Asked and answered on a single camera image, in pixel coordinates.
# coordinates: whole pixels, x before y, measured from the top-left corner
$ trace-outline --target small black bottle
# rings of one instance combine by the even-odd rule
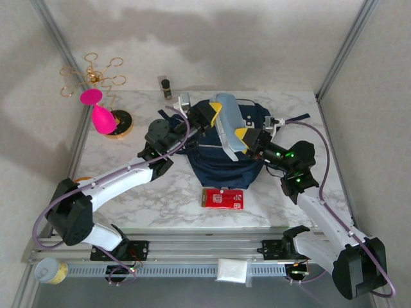
[[[170,89],[170,81],[168,79],[163,79],[161,81],[162,91],[164,92],[165,99],[171,99],[171,89]]]

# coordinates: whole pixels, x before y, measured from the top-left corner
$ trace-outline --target red card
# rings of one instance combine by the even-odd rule
[[[239,189],[203,189],[201,206],[208,209],[243,209],[243,191]]]

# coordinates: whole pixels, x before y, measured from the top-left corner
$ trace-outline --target gold wire ornament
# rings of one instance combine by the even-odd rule
[[[98,55],[96,53],[87,53],[84,56],[84,60],[86,62],[89,62],[88,68],[86,68],[86,73],[82,74],[72,66],[65,66],[60,70],[60,75],[62,76],[71,76],[73,74],[80,75],[85,81],[77,83],[76,85],[66,85],[60,90],[60,94],[65,97],[69,98],[72,96],[75,92],[76,89],[81,86],[81,85],[91,85],[93,88],[97,88],[98,85],[101,88],[108,88],[106,96],[112,98],[112,101],[110,102],[110,108],[112,109],[112,105],[114,101],[116,100],[117,96],[115,94],[110,94],[110,90],[113,85],[115,86],[120,86],[124,85],[127,82],[127,78],[123,75],[115,75],[113,77],[106,77],[104,73],[109,67],[119,67],[122,66],[124,63],[123,58],[120,57],[115,57],[110,60],[110,63],[102,70],[102,71],[96,71],[94,69],[94,61],[96,61],[98,58]]]

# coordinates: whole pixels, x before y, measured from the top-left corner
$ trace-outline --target white enclosure wall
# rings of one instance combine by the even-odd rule
[[[9,308],[35,218],[67,175],[83,107],[60,96],[61,56],[30,2],[3,1],[0,14],[0,307]]]
[[[411,1],[380,1],[322,102],[360,227],[411,307]]]
[[[121,56],[119,90],[318,90],[362,0],[47,0],[80,67]]]

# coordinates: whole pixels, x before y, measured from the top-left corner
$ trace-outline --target marble table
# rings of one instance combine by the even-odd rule
[[[191,103],[208,99],[216,91],[188,91]],[[252,99],[268,108],[273,116],[290,118],[308,112],[305,120],[324,132],[313,93],[311,92],[254,92],[230,91],[237,98]],[[132,131],[123,139],[109,139],[96,132],[91,125],[82,159],[76,174],[98,176],[128,162],[144,148],[148,125],[160,118],[157,111],[172,105],[179,93],[173,92],[173,101],[165,101],[160,91],[119,91],[115,108],[129,111],[134,118]],[[314,143],[317,164],[313,176],[322,181],[326,153],[320,138],[308,128],[288,125],[275,137],[275,142],[289,148],[299,140]],[[97,218],[115,223],[120,228],[244,228],[294,227],[315,224],[305,213],[284,196],[278,178],[262,169],[258,178],[244,191],[244,210],[213,210],[200,206],[202,186],[183,155],[172,157],[174,165],[162,177],[146,185],[135,187],[107,202],[98,210]],[[342,214],[350,217],[334,160],[324,190],[328,201]]]

